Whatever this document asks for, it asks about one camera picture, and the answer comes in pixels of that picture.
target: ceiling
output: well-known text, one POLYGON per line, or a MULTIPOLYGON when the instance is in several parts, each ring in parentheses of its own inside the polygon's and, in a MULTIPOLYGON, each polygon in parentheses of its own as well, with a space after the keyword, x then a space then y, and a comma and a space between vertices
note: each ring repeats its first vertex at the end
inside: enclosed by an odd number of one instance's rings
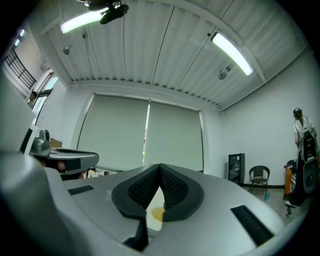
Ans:
POLYGON ((43 37, 71 81, 120 80, 165 87, 223 110, 290 64, 306 47, 294 21, 271 0, 128 0, 128 13, 62 34, 60 24, 86 12, 75 0, 48 0, 43 37), (211 42, 225 35, 253 68, 249 76, 211 42), (70 46, 65 55, 63 47, 70 46), (227 73, 218 79, 220 70, 227 73))

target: black vent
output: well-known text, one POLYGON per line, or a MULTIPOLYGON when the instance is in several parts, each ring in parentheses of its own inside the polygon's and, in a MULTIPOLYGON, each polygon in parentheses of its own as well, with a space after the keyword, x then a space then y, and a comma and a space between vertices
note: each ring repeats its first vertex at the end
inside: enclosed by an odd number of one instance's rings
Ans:
POLYGON ((232 208, 231 211, 257 246, 274 236, 246 206, 241 205, 232 208))

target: window blind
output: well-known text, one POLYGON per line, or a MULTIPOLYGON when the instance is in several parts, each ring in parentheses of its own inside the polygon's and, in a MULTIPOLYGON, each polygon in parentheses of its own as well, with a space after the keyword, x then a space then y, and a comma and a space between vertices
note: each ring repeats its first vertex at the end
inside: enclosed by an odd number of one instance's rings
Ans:
POLYGON ((151 102, 144 165, 160 163, 195 171, 203 169, 198 112, 151 102))
POLYGON ((142 166, 148 101, 95 96, 85 117, 78 150, 99 154, 98 166, 126 171, 142 166))

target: woman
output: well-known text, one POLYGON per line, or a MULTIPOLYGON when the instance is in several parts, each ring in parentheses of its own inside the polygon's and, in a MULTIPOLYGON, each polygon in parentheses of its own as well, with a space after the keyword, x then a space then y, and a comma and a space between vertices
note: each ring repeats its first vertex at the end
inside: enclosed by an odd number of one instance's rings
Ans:
POLYGON ((302 109, 295 108, 293 111, 293 116, 295 117, 293 124, 294 142, 298 150, 297 158, 297 172, 296 172, 296 182, 293 195, 290 201, 286 201, 285 204, 289 206, 300 206, 306 197, 306 192, 303 183, 303 169, 305 162, 301 158, 302 146, 303 146, 303 134, 304 131, 311 131, 314 138, 317 137, 316 129, 311 121, 311 119, 302 114, 302 109))

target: wall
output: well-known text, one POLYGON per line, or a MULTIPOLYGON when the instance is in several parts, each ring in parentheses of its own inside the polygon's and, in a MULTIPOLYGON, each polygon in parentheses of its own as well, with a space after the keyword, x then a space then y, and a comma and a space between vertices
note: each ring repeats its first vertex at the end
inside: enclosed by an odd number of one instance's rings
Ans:
POLYGON ((225 158, 245 153, 244 182, 257 165, 270 169, 269 185, 285 183, 284 165, 297 158, 293 110, 301 108, 320 132, 320 69, 309 49, 250 96, 223 111, 225 158))
POLYGON ((47 98, 42 108, 36 126, 46 129, 50 138, 61 141, 63 138, 62 116, 67 88, 58 80, 52 93, 47 98))
POLYGON ((41 70, 40 66, 45 64, 46 61, 37 46, 28 22, 23 25, 23 29, 25 30, 24 40, 14 51, 25 68, 38 81, 45 72, 41 70))
POLYGON ((224 128, 219 112, 204 109, 200 112, 204 173, 225 177, 224 128))
POLYGON ((78 138, 85 115, 88 99, 92 97, 89 89, 67 89, 57 81, 48 97, 36 124, 47 129, 50 137, 62 142, 64 148, 77 149, 78 138))

